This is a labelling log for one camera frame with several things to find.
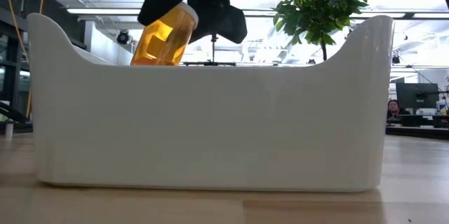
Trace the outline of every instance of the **wooden table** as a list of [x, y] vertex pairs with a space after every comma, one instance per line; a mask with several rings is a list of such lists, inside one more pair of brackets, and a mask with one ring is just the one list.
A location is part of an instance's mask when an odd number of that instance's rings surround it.
[[449, 143], [438, 140], [388, 136], [381, 185], [356, 194], [51, 187], [33, 157], [32, 135], [0, 139], [1, 224], [449, 223]]

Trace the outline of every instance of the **amber plastic bottle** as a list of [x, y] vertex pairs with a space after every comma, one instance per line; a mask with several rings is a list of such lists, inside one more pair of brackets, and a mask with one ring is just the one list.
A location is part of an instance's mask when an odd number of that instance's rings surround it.
[[178, 4], [144, 28], [131, 65], [179, 65], [197, 25], [195, 10], [185, 3]]

